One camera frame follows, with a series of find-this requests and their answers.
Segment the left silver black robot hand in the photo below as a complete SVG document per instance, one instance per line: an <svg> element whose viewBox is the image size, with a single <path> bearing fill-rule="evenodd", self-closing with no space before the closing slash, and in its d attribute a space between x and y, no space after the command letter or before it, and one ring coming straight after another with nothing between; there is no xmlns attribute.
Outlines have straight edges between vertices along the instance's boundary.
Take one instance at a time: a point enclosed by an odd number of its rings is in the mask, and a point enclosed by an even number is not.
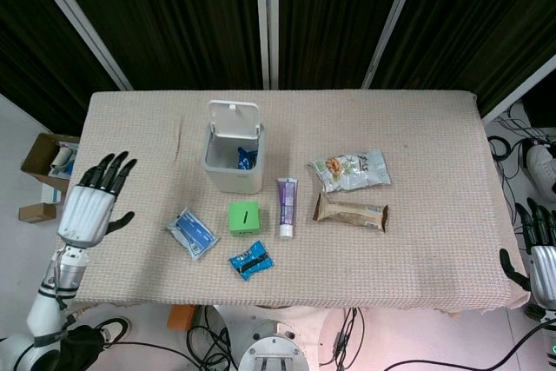
<svg viewBox="0 0 556 371"><path fill-rule="evenodd" d="M92 248L104 236L126 227L135 217L133 211L111 218L118 196L137 160L129 153L109 154L88 169L70 191L57 235L72 247Z"/></svg>

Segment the dark blue snack wrapper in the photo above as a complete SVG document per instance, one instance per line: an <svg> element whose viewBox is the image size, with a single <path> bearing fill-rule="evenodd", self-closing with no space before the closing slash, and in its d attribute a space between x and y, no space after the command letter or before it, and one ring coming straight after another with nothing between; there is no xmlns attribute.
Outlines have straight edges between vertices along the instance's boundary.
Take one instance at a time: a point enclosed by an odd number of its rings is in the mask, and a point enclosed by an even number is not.
<svg viewBox="0 0 556 371"><path fill-rule="evenodd" d="M250 170L256 164L256 159L258 155L257 150L245 150L242 147L237 149L238 151L238 164L237 168L241 170Z"/></svg>

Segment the grey round robot base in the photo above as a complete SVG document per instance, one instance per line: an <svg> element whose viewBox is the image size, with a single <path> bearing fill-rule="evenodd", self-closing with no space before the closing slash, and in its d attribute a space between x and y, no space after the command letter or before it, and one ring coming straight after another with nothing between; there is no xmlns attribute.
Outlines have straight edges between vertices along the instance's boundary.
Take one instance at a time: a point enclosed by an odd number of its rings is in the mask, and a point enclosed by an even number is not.
<svg viewBox="0 0 556 371"><path fill-rule="evenodd" d="M262 320L247 336L237 371L309 371L297 333L286 324Z"/></svg>

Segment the white trash bin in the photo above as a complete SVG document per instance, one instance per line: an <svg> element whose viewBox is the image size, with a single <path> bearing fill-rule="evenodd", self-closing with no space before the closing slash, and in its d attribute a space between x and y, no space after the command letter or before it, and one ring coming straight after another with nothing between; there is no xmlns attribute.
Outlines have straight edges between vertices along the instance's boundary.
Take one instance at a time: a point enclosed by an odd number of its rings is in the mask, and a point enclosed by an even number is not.
<svg viewBox="0 0 556 371"><path fill-rule="evenodd" d="M202 152L202 166L218 190L225 193L256 194L263 184L265 129L255 103L212 100ZM237 168L239 147L257 150L255 166Z"/></svg>

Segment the white blue flat box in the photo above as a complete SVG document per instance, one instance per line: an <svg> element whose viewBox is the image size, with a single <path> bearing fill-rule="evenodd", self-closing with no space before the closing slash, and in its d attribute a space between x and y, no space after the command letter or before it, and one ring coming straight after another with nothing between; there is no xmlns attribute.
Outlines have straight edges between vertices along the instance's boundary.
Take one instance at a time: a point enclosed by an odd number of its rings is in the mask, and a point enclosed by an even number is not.
<svg viewBox="0 0 556 371"><path fill-rule="evenodd" d="M48 184L42 185L41 202L55 205L64 204L66 195L66 191L56 189Z"/></svg>

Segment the small closed cardboard box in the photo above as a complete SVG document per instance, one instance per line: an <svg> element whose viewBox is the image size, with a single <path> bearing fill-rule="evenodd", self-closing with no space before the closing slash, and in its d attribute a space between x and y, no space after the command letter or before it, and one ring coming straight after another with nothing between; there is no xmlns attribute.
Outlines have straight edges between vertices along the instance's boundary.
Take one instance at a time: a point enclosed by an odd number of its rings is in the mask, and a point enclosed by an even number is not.
<svg viewBox="0 0 556 371"><path fill-rule="evenodd" d="M56 205L38 203L24 206L18 210L18 220L27 223L39 223L56 219Z"/></svg>

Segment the light blue white packet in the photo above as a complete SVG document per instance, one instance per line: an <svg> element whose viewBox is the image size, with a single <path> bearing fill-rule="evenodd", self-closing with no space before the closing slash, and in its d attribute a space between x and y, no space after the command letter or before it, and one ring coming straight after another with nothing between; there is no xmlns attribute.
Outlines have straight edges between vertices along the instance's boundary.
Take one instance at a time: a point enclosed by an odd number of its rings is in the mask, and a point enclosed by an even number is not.
<svg viewBox="0 0 556 371"><path fill-rule="evenodd" d="M195 261L219 241L219 238L189 208L185 208L167 226L167 230L177 242L188 250Z"/></svg>

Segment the orange block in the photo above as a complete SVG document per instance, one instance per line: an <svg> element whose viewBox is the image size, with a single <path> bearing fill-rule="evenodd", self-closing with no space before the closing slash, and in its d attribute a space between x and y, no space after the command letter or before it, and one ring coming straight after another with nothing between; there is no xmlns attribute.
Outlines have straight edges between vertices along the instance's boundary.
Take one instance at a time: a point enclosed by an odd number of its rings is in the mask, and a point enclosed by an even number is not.
<svg viewBox="0 0 556 371"><path fill-rule="evenodd" d="M193 326L195 305L173 305L167 319L167 329L188 331Z"/></svg>

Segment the green foam cube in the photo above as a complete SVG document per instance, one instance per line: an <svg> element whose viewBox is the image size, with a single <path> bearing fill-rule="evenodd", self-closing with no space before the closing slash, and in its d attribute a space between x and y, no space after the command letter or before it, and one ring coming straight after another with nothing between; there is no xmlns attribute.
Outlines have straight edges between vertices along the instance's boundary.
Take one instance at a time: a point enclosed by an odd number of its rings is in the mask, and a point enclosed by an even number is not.
<svg viewBox="0 0 556 371"><path fill-rule="evenodd" d="M258 235L261 229L258 202L231 202L228 206L228 228L232 236Z"/></svg>

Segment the dark curtain panel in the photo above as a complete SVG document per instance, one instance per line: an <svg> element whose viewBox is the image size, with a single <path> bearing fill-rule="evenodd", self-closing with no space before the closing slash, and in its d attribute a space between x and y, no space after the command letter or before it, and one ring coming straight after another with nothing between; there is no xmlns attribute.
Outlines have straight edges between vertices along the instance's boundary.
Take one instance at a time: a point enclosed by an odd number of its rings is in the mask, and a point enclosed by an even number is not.
<svg viewBox="0 0 556 371"><path fill-rule="evenodd" d="M358 89L394 0L279 0L280 89Z"/></svg>
<svg viewBox="0 0 556 371"><path fill-rule="evenodd" d="M54 0L0 0L0 94L49 130L79 136L116 85Z"/></svg>
<svg viewBox="0 0 556 371"><path fill-rule="evenodd" d="M76 0L136 90L261 89L257 0Z"/></svg>
<svg viewBox="0 0 556 371"><path fill-rule="evenodd" d="M556 0L406 0L374 89L474 93L485 116L556 55Z"/></svg>

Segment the blue packet with black tape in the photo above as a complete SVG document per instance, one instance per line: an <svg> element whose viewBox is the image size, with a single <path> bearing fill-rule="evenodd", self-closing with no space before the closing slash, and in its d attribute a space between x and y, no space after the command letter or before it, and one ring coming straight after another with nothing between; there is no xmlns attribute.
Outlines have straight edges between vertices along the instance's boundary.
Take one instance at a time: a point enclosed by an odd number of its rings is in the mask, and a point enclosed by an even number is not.
<svg viewBox="0 0 556 371"><path fill-rule="evenodd" d="M253 274L272 268L274 262L261 241L254 242L249 250L229 259L233 270L244 280L248 281Z"/></svg>

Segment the purple toothpaste tube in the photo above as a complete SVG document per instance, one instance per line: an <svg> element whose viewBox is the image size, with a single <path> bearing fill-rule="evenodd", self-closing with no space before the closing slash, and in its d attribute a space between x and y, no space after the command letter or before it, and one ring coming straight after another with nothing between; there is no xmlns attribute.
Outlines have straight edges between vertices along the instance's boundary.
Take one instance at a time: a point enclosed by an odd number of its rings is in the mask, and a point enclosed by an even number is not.
<svg viewBox="0 0 556 371"><path fill-rule="evenodd" d="M292 238L295 228L298 180L284 177L279 178L277 183L280 203L279 237Z"/></svg>

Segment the brown snack bar wrapper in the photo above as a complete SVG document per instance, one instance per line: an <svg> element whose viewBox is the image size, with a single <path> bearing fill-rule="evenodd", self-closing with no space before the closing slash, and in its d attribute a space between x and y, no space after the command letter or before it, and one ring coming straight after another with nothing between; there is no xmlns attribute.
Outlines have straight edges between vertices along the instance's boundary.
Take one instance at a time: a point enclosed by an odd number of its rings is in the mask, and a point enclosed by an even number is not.
<svg viewBox="0 0 556 371"><path fill-rule="evenodd" d="M313 214L313 220L330 220L357 227L386 232L388 206L375 206L351 202L332 202L320 193Z"/></svg>

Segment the silver green snack bag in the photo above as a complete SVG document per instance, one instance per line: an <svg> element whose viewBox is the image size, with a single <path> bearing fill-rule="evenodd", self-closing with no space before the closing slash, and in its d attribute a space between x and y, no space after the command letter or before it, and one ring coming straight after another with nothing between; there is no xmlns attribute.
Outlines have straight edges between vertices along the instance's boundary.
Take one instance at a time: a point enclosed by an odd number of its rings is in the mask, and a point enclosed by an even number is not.
<svg viewBox="0 0 556 371"><path fill-rule="evenodd" d="M380 149L319 158L309 162L308 166L316 173L324 193L391 184L386 161Z"/></svg>

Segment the white frame post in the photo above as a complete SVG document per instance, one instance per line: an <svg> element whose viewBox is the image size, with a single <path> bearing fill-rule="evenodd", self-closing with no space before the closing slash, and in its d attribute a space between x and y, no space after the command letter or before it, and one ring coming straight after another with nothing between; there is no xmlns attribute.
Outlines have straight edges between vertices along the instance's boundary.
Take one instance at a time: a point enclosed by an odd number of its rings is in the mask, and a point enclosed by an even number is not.
<svg viewBox="0 0 556 371"><path fill-rule="evenodd" d="M382 31L378 42L375 46L374 53L367 67L366 75L362 81L361 89L370 89L374 76L377 72L381 58L392 36L395 26L399 21L400 14L404 9L407 0L393 0L387 19L383 24Z"/></svg>
<svg viewBox="0 0 556 371"><path fill-rule="evenodd" d="M482 117L484 126L506 111L511 105L519 101L529 90L556 70L556 54L535 70L523 83L516 87L508 96L498 102L485 116Z"/></svg>
<svg viewBox="0 0 556 371"><path fill-rule="evenodd" d="M279 89L279 0L268 0L270 87Z"/></svg>
<svg viewBox="0 0 556 371"><path fill-rule="evenodd" d="M70 25L83 40L89 51L106 71L116 87L122 91L133 90L129 79L113 57L105 42L87 18L77 0L53 0Z"/></svg>
<svg viewBox="0 0 556 371"><path fill-rule="evenodd" d="M268 8L267 0L257 0L259 38L261 51L262 87L270 88L269 54L268 54Z"/></svg>

